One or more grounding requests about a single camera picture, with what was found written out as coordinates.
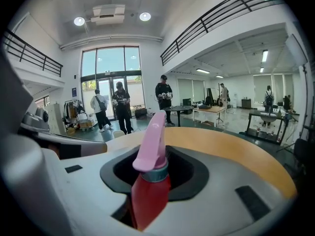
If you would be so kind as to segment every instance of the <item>roller blind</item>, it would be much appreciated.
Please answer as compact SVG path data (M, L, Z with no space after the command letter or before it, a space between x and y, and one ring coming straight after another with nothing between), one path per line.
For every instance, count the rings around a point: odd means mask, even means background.
M275 78L275 87L276 87L276 95L275 95L275 104L278 102L283 102L284 100L284 81L281 75L274 75Z
M255 102L259 103L264 102L267 86L271 86L271 76L270 75L254 76L254 86Z
M293 88L293 78L292 74L286 74L285 78L285 87L286 87L286 95L291 95L291 102L294 105L294 88Z
M193 100L202 101L205 99L205 88L203 86L203 81L193 80Z
M192 80L178 79L178 89L180 103L183 103L183 99L192 101Z

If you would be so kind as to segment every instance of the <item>black table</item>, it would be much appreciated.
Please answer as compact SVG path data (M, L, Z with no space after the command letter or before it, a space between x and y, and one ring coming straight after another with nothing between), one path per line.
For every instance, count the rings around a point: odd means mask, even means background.
M172 106L172 107L167 107L167 108L163 108L163 110L165 111L176 111L177 112L177 117L178 117L178 126L181 126L181 120L180 120L180 113L181 111L185 111L185 110L191 110L193 109L193 106Z
M250 137L254 137L256 139L263 140L263 141L266 141L266 142L269 142L269 143L280 145L282 140L283 140L283 138L284 138L286 127L288 126L288 120L286 118L283 118L283 117L278 117L276 113L272 113L272 114L275 114L276 116L270 116L271 118L281 120L277 135L271 135L270 133L267 133L267 132L264 132L264 131L257 132L256 129L250 128L252 116L269 117L269 115L263 115L263 114L261 114L261 112L265 113L264 111L259 111L259 110L251 110L250 111L249 122L248 122L248 126L247 126L247 130L245 132L245 135L250 136ZM278 142L277 139L278 139L278 136L279 136L279 133L280 133L280 129L281 129L281 125L282 125L283 121L284 121L284 130L283 130L283 134L281 136L281 139Z

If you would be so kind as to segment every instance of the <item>ceiling pipe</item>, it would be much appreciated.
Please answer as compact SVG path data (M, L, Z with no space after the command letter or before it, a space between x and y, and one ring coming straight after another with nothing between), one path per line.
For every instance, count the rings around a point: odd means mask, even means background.
M100 41L100 40L109 40L109 39L141 39L141 40L149 40L149 41L156 41L162 42L163 38L161 37L154 37L154 36L146 36L146 35L129 35L129 34L112 34L112 35L100 35L100 36L93 36L82 38L65 45L61 45L61 50L67 50L71 48L75 48L78 46L86 45L90 42Z

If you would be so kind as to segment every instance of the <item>railing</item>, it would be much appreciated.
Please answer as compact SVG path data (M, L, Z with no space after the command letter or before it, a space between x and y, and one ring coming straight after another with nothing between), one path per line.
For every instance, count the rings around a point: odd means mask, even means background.
M32 66L35 65L43 71L61 77L63 65L46 56L8 29L3 35L3 44L5 45L6 51L14 57L17 57L19 62L28 62L32 64Z
M234 18L283 0L225 0L199 17L160 56L165 65L188 45Z

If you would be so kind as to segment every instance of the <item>round ceiling light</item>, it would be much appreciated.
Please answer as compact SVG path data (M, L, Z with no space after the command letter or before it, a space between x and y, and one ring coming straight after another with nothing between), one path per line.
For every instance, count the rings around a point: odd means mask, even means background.
M151 18L151 15L149 14L149 12L143 12L140 14L140 19L142 21L148 21L150 20L150 18Z
M76 26L82 26L82 25L84 25L85 20L84 20L84 18L78 17L73 22Z

